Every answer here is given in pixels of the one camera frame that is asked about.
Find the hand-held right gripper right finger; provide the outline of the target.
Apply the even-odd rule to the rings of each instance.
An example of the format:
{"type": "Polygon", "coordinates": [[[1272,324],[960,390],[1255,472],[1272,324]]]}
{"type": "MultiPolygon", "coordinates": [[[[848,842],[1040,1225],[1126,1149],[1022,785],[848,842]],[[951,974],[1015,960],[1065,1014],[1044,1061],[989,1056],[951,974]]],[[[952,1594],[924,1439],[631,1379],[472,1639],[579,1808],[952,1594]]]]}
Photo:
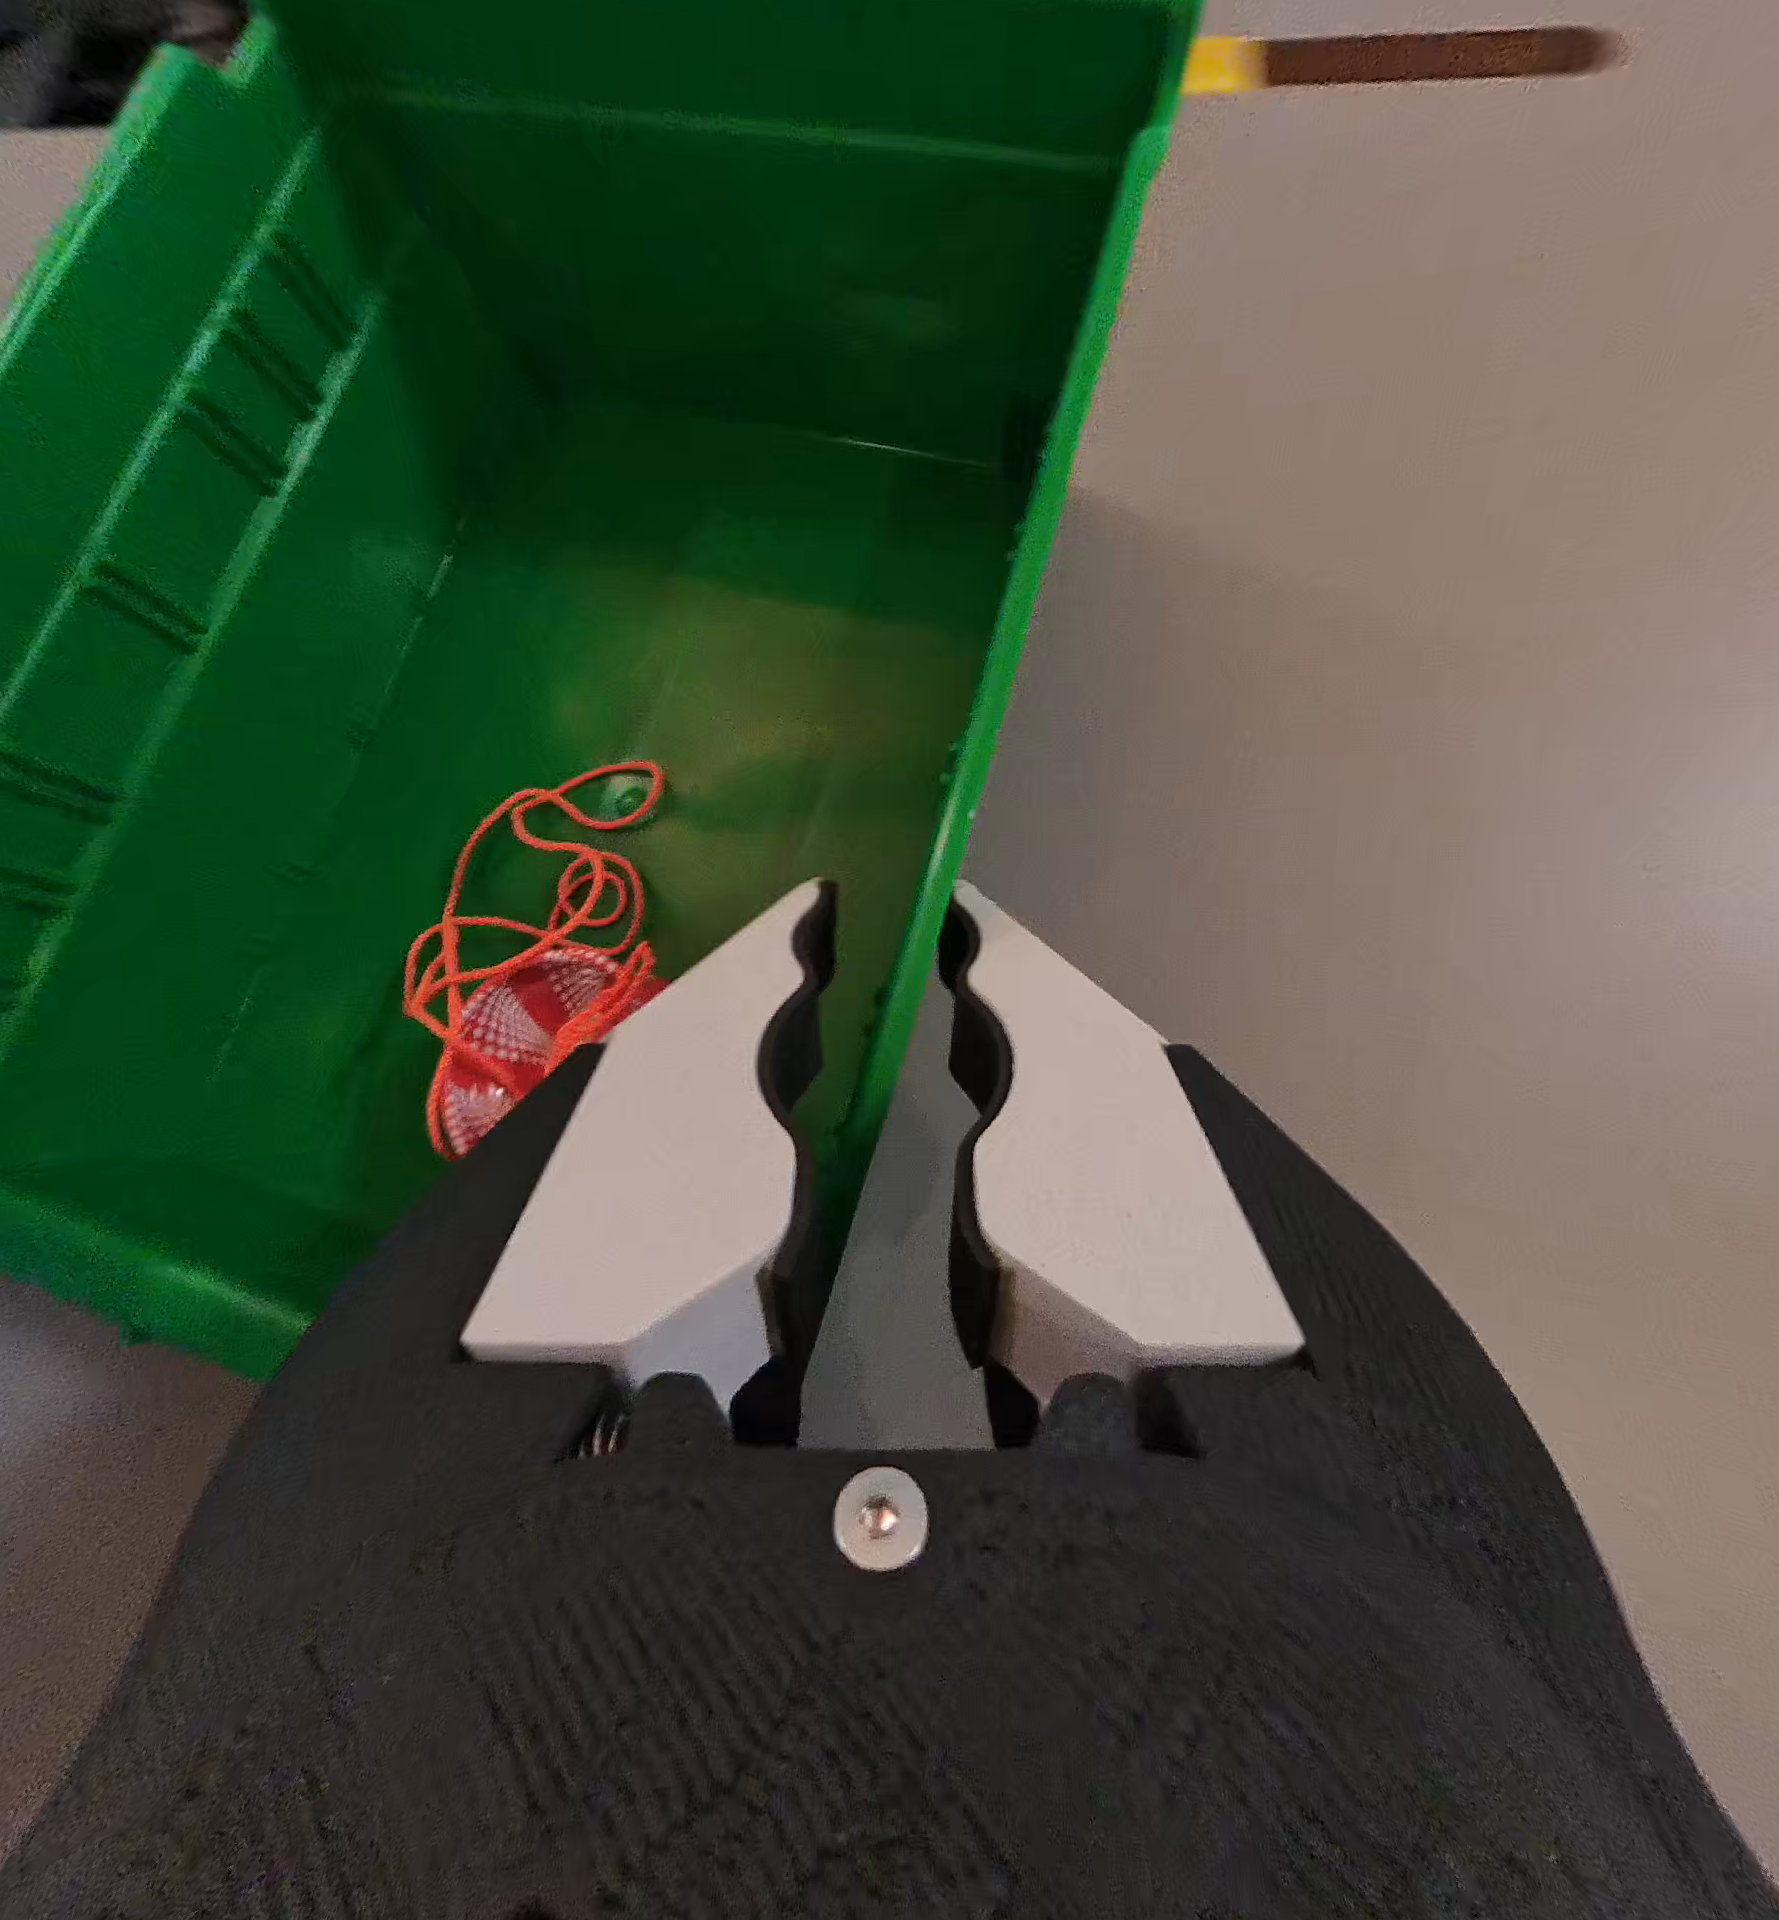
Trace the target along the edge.
{"type": "Polygon", "coordinates": [[[944,918],[951,1317],[993,1411],[1069,1379],[1260,1366],[1306,1336],[1163,1037],[989,895],[944,918]]]}

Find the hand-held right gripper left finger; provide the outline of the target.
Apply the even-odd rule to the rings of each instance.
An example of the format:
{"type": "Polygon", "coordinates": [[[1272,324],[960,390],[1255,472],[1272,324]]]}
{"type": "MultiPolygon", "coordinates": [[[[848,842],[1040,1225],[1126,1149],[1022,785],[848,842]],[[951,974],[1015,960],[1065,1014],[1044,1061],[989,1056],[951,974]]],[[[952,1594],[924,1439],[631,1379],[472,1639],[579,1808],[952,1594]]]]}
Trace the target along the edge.
{"type": "Polygon", "coordinates": [[[829,974],[811,879],[621,1022],[469,1314],[472,1360],[693,1377],[732,1410],[785,1344],[811,1187],[791,1117],[829,974]]]}

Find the red white yo-yo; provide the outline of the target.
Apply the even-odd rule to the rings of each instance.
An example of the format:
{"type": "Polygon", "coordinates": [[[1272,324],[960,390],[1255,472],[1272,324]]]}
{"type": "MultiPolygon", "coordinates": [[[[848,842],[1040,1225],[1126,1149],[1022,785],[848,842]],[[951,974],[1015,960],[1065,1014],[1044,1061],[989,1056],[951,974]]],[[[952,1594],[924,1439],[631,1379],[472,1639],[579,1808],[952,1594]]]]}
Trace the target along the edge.
{"type": "Polygon", "coordinates": [[[430,1143],[469,1156],[566,1059],[607,1043],[665,988],[654,946],[540,946],[469,970],[457,1010],[430,1024],[443,1048],[425,1102],[430,1143]]]}

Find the green plastic bin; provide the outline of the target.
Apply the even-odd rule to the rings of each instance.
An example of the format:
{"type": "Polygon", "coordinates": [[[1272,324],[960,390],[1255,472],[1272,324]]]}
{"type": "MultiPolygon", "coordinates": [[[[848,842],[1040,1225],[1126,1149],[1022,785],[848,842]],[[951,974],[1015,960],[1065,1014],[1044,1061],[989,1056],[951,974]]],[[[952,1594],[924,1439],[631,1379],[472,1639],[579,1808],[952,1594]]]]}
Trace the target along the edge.
{"type": "Polygon", "coordinates": [[[439,1178],[411,938],[654,760],[839,886],[853,1214],[1198,3],[258,3],[0,324],[0,1273],[265,1379],[439,1178]]]}

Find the white desk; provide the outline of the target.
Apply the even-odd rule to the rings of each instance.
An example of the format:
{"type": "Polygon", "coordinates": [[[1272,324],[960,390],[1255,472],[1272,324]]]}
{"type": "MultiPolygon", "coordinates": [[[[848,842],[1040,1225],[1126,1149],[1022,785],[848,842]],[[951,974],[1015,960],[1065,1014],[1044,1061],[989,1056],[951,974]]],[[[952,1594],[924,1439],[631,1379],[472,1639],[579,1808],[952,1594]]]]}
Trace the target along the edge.
{"type": "Polygon", "coordinates": [[[1478,1330],[1779,1881],[1779,3],[1189,102],[969,876],[1478,1330]]]}

